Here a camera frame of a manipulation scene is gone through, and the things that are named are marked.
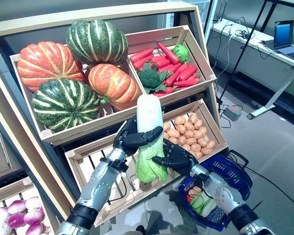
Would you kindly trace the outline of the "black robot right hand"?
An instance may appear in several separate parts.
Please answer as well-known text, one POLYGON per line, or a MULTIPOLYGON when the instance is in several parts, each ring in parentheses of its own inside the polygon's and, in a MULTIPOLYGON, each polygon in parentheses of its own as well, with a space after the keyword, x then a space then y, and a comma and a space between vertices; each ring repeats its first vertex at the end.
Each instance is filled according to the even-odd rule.
POLYGON ((164 157, 154 156, 152 157, 153 162, 171 168, 180 175, 189 176, 191 169, 198 164, 193 154, 167 139, 164 139, 163 149, 164 157))

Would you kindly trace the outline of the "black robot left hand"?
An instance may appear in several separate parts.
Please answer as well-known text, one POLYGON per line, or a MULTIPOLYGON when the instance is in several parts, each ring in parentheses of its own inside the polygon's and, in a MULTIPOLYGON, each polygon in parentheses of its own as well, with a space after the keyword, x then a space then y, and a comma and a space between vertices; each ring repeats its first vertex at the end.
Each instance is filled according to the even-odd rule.
POLYGON ((163 127, 156 126, 147 132, 138 132, 137 116, 128 119, 118 131, 113 147, 123 150, 128 156, 133 155, 139 147, 152 143, 163 133, 163 127))

